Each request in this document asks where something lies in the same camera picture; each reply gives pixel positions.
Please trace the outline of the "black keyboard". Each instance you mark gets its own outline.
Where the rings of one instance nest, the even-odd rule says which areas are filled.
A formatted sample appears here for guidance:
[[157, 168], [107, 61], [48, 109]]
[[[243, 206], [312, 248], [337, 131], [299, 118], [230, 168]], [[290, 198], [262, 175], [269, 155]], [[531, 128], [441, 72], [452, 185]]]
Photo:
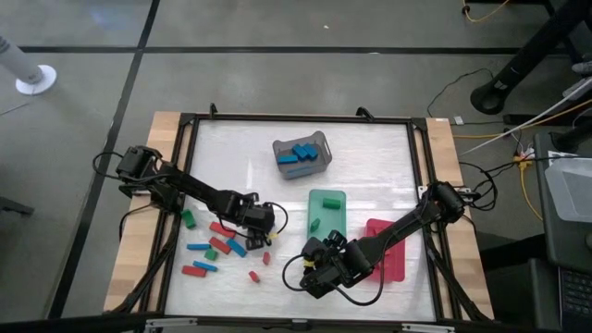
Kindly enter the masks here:
[[561, 320], [592, 321], [592, 276], [559, 269]]

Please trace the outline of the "orange power splitter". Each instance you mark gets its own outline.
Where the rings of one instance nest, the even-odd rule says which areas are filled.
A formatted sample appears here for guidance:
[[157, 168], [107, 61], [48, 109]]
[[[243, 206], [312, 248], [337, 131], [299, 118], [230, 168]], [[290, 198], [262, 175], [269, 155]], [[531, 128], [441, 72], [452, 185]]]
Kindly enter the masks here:
[[518, 166], [520, 170], [524, 170], [532, 164], [532, 160], [536, 157], [536, 152], [533, 148], [527, 148], [525, 151], [516, 153], [512, 161]]

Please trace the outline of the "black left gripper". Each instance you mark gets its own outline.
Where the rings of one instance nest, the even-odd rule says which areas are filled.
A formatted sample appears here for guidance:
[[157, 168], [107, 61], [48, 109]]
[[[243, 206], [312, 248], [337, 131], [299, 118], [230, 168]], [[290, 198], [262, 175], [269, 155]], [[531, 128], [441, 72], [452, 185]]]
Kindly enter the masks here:
[[267, 234], [275, 226], [275, 214], [272, 204], [259, 203], [256, 192], [241, 194], [236, 191], [223, 190], [217, 194], [216, 210], [223, 219], [237, 226], [258, 230], [255, 234], [248, 233], [246, 249], [248, 251], [264, 248], [267, 245]]

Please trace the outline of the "black table frame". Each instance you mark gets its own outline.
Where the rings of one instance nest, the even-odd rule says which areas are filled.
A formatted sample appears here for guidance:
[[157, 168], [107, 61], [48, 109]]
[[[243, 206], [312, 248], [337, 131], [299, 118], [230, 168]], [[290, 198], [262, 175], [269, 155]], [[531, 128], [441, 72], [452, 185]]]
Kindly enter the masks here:
[[[322, 131], [333, 159], [324, 172], [285, 180], [272, 156], [272, 143]], [[218, 270], [190, 277], [181, 268], [193, 261], [189, 241], [211, 236], [211, 216], [202, 203], [188, 201], [198, 225], [182, 229], [168, 265], [154, 287], [152, 307], [171, 316], [244, 317], [267, 319], [326, 319], [434, 322], [450, 316], [451, 300], [443, 277], [432, 271], [424, 232], [406, 241], [406, 276], [384, 285], [380, 299], [369, 306], [348, 302], [338, 292], [316, 299], [288, 289], [302, 276], [298, 257], [306, 240], [306, 202], [312, 189], [344, 191], [347, 196], [347, 234], [357, 238], [372, 217], [397, 219], [417, 201], [419, 186], [430, 178], [462, 183], [450, 123], [444, 118], [206, 114], [189, 115], [180, 155], [199, 179], [240, 192], [258, 192], [282, 205], [278, 221], [284, 231], [269, 251], [240, 257], [218, 257]], [[254, 283], [249, 272], [260, 278]], [[373, 299], [379, 284], [363, 281], [344, 291], [359, 302]]]

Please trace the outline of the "green translucent bin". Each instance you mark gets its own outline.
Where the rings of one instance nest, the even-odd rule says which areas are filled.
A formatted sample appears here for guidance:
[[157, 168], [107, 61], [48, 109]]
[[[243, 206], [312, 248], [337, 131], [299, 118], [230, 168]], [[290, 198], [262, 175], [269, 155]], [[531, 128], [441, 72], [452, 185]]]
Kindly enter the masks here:
[[[326, 209], [322, 206], [324, 198], [333, 198], [341, 200], [341, 208]], [[332, 230], [338, 231], [341, 235], [347, 235], [347, 196], [344, 191], [332, 190], [310, 190], [308, 198], [308, 222], [307, 222], [307, 238], [312, 237], [322, 240], [326, 238]], [[309, 226], [314, 219], [319, 218], [321, 224], [317, 231], [311, 233]]]

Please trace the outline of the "red plastic bin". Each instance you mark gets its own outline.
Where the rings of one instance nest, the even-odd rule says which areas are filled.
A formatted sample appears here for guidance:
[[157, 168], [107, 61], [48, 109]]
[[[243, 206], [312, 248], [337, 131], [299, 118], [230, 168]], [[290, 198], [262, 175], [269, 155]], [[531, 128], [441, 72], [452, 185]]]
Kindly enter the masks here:
[[[374, 218], [368, 219], [364, 228], [364, 236], [376, 236], [391, 225], [393, 225], [392, 221]], [[405, 240], [401, 240], [386, 251], [384, 264], [378, 263], [370, 278], [379, 281], [380, 269], [384, 268], [385, 283], [403, 282], [405, 279], [405, 265]]]

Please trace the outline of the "black floor object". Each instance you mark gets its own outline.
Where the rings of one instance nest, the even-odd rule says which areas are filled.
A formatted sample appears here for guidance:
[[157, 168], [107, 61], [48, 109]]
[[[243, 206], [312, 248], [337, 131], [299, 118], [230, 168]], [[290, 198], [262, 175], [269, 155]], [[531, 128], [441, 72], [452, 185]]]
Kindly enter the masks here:
[[31, 216], [34, 208], [0, 196], [0, 212], [12, 212], [22, 216]]

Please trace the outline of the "black desk leg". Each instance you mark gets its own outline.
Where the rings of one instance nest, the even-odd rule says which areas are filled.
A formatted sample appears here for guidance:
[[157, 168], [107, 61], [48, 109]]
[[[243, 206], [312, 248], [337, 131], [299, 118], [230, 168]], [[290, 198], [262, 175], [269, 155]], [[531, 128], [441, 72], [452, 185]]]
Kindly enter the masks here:
[[512, 90], [586, 20], [592, 23], [592, 0], [566, 0], [493, 79], [472, 91], [472, 106], [486, 115], [500, 113]]

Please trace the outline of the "grey plastic bin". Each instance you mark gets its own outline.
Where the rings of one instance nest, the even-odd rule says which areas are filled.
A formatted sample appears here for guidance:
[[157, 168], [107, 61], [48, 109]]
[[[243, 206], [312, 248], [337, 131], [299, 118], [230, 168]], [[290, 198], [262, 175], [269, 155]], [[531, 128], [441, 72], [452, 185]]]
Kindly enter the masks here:
[[332, 153], [328, 146], [328, 141], [325, 134], [318, 130], [312, 135], [294, 139], [290, 141], [279, 141], [276, 140], [272, 143], [272, 149], [274, 155], [277, 158], [280, 155], [294, 154], [291, 150], [292, 146], [299, 144], [304, 146], [306, 143], [313, 144], [318, 152], [318, 157], [311, 161], [308, 158], [304, 161], [300, 161], [294, 164], [279, 165], [277, 163], [278, 170], [284, 179], [296, 179], [315, 173], [324, 172], [328, 165], [332, 162]]

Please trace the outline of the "black front beam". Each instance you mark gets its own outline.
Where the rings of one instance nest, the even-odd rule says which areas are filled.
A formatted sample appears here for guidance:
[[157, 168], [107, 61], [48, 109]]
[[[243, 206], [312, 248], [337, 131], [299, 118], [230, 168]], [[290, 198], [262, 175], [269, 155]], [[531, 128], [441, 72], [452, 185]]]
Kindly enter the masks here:
[[[101, 314], [82, 317], [67, 317], [0, 323], [0, 333], [118, 333], [144, 329], [149, 319], [191, 317], [163, 316], [160, 313]], [[403, 323], [418, 323], [454, 327], [456, 333], [592, 333], [592, 327], [567, 327], [545, 329], [519, 327], [501, 322], [478, 322], [443, 319], [436, 322], [421, 321], [363, 321], [363, 320], [326, 320], [326, 319], [267, 319], [244, 317], [194, 317], [201, 327], [258, 327], [282, 328], [291, 331], [309, 331], [314, 328], [375, 328], [400, 332]]]

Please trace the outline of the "silver frame bracket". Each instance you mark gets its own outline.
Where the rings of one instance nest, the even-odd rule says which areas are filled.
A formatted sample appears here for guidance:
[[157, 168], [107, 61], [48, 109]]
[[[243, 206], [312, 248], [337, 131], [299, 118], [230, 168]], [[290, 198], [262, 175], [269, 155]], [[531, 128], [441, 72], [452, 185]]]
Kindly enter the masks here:
[[164, 328], [192, 327], [198, 325], [198, 319], [194, 317], [170, 317], [149, 319], [145, 322], [144, 333], [160, 333]]
[[407, 333], [456, 333], [454, 327], [418, 323], [403, 323], [401, 331]]

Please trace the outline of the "grey plastic lid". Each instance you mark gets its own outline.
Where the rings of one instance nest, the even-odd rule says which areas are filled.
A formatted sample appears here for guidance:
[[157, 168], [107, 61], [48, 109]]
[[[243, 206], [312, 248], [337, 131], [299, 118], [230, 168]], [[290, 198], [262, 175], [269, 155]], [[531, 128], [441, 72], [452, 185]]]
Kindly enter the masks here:
[[556, 159], [545, 178], [560, 219], [592, 223], [592, 158]]

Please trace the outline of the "black desk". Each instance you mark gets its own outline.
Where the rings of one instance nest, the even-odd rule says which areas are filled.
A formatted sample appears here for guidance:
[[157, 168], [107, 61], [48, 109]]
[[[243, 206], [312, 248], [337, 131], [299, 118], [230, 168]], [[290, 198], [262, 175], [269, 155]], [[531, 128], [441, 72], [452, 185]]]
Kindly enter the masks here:
[[[535, 136], [536, 176], [540, 189], [540, 202], [543, 214], [547, 257], [559, 269], [565, 268], [592, 276], [592, 223], [573, 222], [560, 219], [553, 204], [545, 171], [556, 159], [592, 158], [592, 152], [579, 154], [575, 149], [569, 152], [557, 148], [551, 133]], [[560, 290], [559, 317], [561, 328], [592, 327], [592, 321], [561, 320]]]

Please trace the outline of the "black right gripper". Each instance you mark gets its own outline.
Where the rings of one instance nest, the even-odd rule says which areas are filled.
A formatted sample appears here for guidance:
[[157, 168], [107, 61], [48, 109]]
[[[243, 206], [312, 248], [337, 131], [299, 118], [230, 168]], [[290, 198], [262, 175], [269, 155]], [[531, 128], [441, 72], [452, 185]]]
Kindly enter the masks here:
[[320, 299], [339, 286], [351, 288], [370, 275], [370, 262], [353, 241], [333, 229], [326, 238], [310, 238], [301, 251], [305, 268], [300, 287]]

